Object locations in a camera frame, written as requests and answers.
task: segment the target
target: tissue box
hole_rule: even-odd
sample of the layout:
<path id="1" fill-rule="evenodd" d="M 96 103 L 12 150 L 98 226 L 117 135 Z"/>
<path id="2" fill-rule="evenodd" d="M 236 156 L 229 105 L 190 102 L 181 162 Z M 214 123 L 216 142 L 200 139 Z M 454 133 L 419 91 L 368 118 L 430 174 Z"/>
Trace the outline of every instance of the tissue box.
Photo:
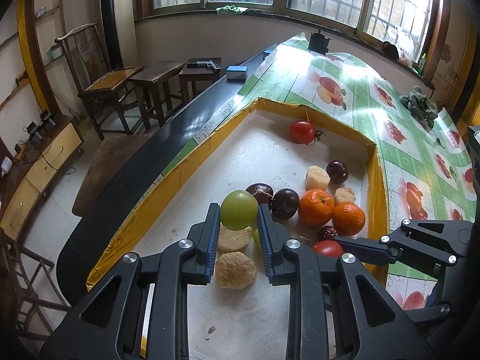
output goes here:
<path id="1" fill-rule="evenodd" d="M 228 80 L 246 80 L 247 67 L 246 66 L 229 66 L 226 69 L 226 78 Z"/>

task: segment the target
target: plastic bag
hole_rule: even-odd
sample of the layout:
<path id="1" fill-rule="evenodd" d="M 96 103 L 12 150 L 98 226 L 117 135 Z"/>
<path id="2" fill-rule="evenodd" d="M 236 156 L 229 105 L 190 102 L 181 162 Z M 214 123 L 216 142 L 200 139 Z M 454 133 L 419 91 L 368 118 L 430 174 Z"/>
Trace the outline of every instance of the plastic bag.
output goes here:
<path id="1" fill-rule="evenodd" d="M 415 45 L 413 44 L 413 39 L 409 33 L 402 31 L 401 28 L 397 27 L 397 43 L 395 44 L 398 49 L 398 56 L 400 63 L 408 66 L 409 68 L 413 67 L 412 64 L 412 57 L 413 57 L 413 50 L 415 49 Z"/>

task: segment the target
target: orange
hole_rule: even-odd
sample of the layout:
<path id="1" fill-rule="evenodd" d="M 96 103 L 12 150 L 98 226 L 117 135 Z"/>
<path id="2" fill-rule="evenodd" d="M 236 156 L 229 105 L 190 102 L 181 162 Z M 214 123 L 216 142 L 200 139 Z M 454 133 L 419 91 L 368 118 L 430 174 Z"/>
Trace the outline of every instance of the orange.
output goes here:
<path id="1" fill-rule="evenodd" d="M 365 226 L 365 213 L 355 203 L 343 202 L 335 207 L 332 222 L 338 235 L 351 237 Z"/>
<path id="2" fill-rule="evenodd" d="M 298 216 L 306 225 L 322 226 L 332 219 L 335 204 L 324 190 L 309 190 L 301 197 Z"/>

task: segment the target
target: drawer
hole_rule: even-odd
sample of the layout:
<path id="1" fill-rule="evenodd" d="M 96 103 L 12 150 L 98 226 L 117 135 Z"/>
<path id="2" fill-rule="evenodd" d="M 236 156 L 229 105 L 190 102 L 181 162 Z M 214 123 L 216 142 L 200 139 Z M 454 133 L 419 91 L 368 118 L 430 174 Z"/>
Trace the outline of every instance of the drawer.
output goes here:
<path id="1" fill-rule="evenodd" d="M 0 221 L 5 234 L 16 239 L 34 206 L 40 192 L 27 179 L 23 179 L 13 194 Z"/>
<path id="2" fill-rule="evenodd" d="M 55 175 L 55 169 L 59 169 L 81 143 L 82 140 L 78 136 L 73 124 L 70 123 L 43 152 L 43 157 L 40 157 L 32 165 L 26 178 L 35 188 L 43 192 Z"/>

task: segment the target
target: floor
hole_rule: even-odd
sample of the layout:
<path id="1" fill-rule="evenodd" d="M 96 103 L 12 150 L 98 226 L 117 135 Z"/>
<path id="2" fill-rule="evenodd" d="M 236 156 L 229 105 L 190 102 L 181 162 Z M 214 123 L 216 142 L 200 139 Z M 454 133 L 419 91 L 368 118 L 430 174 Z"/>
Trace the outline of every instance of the floor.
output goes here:
<path id="1" fill-rule="evenodd" d="M 138 108 L 126 112 L 126 118 L 129 126 L 133 126 L 138 120 L 140 113 Z M 151 130 L 155 132 L 159 129 L 158 122 L 150 120 Z M 112 116 L 103 125 L 104 128 L 122 129 L 122 124 L 116 114 Z M 47 193 L 47 197 L 37 206 L 34 218 L 25 238 L 24 245 L 35 253 L 48 258 L 54 263 L 57 262 L 63 245 L 67 242 L 71 233 L 80 222 L 81 218 L 72 214 L 73 207 L 78 190 L 86 176 L 88 168 L 92 164 L 95 153 L 100 146 L 100 139 L 95 130 L 89 125 L 87 132 L 83 134 L 85 140 L 82 145 L 83 154 L 74 154 L 66 166 L 62 169 L 62 175 L 59 175 Z M 141 126 L 136 134 L 143 133 L 145 129 Z M 36 264 L 31 259 L 22 260 L 27 274 L 31 276 Z M 51 271 L 53 281 L 57 283 L 56 269 Z M 58 302 L 55 292 L 49 285 L 44 274 L 40 273 L 34 282 L 34 288 L 41 299 Z M 56 310 L 42 309 L 52 328 L 56 328 L 63 320 L 65 313 Z M 34 333 L 47 334 L 45 327 L 40 319 L 35 316 L 31 322 L 31 331 Z M 39 341 L 23 340 L 25 346 L 37 355 L 43 345 Z"/>

